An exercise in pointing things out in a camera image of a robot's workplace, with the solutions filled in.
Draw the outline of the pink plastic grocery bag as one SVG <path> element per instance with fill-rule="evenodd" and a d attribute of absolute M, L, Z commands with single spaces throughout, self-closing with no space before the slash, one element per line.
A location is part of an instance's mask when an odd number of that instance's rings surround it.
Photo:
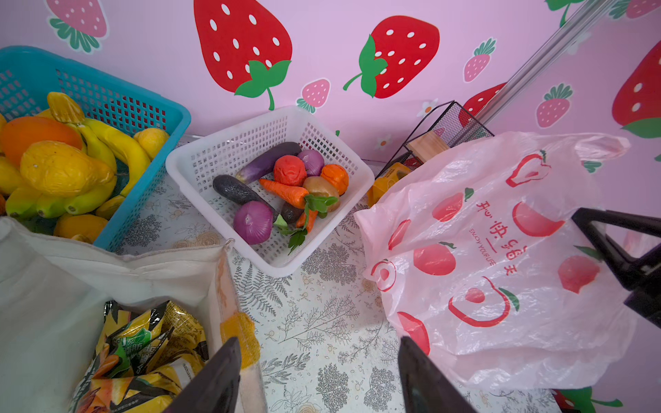
<path fill-rule="evenodd" d="M 571 218 L 602 205 L 585 162 L 629 148 L 604 134 L 505 133 L 411 172 L 355 216 L 388 322 L 467 387 L 597 383 L 636 318 Z"/>

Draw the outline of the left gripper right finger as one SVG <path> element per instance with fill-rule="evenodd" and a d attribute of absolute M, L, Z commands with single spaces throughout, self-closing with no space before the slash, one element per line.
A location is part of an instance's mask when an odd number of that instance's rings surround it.
<path fill-rule="evenodd" d="M 406 412 L 475 413 L 411 337 L 400 340 L 398 365 Z"/>

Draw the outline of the orange carrot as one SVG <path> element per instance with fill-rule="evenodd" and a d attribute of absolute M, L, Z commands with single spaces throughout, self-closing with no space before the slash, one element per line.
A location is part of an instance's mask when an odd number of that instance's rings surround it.
<path fill-rule="evenodd" d="M 288 226 L 279 227 L 279 231 L 283 236 L 290 237 L 288 242 L 289 255 L 304 244 L 306 236 L 313 230 L 316 218 L 327 215 L 326 208 L 337 201 L 335 197 L 314 198 L 303 187 L 287 186 L 266 179 L 260 179 L 259 183 L 270 194 L 278 196 L 294 208 L 303 210 L 304 221 L 301 226 L 292 229 Z"/>

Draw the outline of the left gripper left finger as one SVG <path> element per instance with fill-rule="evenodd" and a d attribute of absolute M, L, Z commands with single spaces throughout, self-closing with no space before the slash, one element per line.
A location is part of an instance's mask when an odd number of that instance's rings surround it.
<path fill-rule="evenodd" d="M 231 337 L 164 413 L 229 413 L 236 410 L 242 356 Z"/>

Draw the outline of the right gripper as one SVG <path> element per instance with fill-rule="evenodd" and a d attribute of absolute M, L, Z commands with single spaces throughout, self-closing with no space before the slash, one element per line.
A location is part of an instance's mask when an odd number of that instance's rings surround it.
<path fill-rule="evenodd" d="M 579 208 L 573 222 L 595 247 L 618 282 L 632 291 L 624 304 L 648 322 L 661 327 L 660 320 L 660 244 L 645 255 L 635 258 L 599 230 L 597 223 L 633 231 L 635 235 L 660 238 L 660 218 L 609 210 Z"/>

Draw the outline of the black yellow snack bag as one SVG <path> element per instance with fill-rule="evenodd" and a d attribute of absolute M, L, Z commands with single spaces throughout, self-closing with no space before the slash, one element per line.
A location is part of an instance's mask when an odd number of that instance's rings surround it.
<path fill-rule="evenodd" d="M 102 332 L 70 412 L 162 412 L 208 361 L 202 324 L 168 300 L 135 313 L 104 305 Z"/>

